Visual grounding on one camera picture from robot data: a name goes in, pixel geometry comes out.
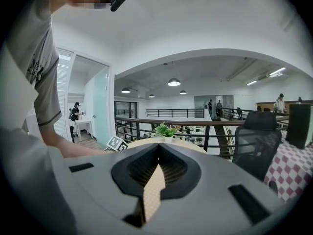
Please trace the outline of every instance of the shirt sleeve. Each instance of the shirt sleeve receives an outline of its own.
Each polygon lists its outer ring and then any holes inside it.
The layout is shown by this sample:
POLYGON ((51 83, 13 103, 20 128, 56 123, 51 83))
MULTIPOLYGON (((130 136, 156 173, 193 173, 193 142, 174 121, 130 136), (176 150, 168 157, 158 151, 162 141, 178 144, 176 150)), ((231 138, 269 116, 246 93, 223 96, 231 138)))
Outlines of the shirt sleeve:
POLYGON ((35 112, 39 129, 50 130, 53 125, 61 118, 61 110, 57 89, 57 67, 59 59, 51 65, 41 80, 35 85, 36 91, 39 93, 35 100, 35 112))

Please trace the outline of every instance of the black rectangular slot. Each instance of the black rectangular slot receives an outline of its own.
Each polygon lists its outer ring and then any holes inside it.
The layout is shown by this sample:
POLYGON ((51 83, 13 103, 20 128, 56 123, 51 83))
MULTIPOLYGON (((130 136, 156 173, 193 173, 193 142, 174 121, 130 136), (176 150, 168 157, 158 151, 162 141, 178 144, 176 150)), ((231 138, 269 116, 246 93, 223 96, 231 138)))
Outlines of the black rectangular slot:
POLYGON ((77 171, 86 170, 86 169, 89 169, 92 167, 93 167, 93 164, 86 163, 86 164, 79 164, 79 165, 70 166, 69 169, 71 172, 77 172, 77 171))
POLYGON ((269 216, 269 212, 244 186, 236 185, 228 189, 253 224, 257 224, 269 216))

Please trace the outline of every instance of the white desk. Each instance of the white desk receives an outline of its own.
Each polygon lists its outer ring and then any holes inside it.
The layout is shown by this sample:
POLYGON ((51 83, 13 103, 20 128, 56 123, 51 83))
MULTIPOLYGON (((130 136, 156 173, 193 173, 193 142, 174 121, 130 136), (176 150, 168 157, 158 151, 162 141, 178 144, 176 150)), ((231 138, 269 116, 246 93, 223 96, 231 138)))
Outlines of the white desk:
POLYGON ((93 138, 93 132, 92 132, 92 125, 91 125, 91 120, 76 120, 75 121, 76 126, 77 126, 77 134, 79 136, 79 140, 82 140, 82 137, 80 135, 80 124, 86 124, 87 126, 89 125, 89 133, 91 134, 91 137, 93 138))

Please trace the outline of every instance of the person in white shirt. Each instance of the person in white shirt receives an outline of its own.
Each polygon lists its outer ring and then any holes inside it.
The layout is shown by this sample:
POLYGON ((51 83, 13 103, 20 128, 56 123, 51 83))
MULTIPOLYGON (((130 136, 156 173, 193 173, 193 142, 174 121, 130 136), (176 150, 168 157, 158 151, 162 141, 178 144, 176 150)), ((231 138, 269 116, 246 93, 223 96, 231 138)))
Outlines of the person in white shirt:
POLYGON ((280 93, 279 98, 275 102, 275 111, 278 113, 286 113, 285 102, 283 101, 284 95, 280 93))

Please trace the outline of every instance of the staircase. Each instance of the staircase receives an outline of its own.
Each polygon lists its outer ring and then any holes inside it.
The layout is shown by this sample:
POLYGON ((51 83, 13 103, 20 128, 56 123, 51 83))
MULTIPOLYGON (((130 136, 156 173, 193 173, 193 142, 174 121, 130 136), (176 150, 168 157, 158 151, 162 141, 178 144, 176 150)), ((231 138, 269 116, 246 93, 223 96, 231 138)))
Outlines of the staircase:
MULTIPOLYGON (((226 135, 224 128, 222 126, 220 126, 220 125, 214 126, 214 129, 215 129, 217 136, 226 135)), ((217 137, 217 140, 219 142, 219 145, 228 145, 226 137, 217 137)), ((221 155, 230 155, 228 148, 220 148, 220 150, 221 150, 221 152, 220 152, 221 155)))

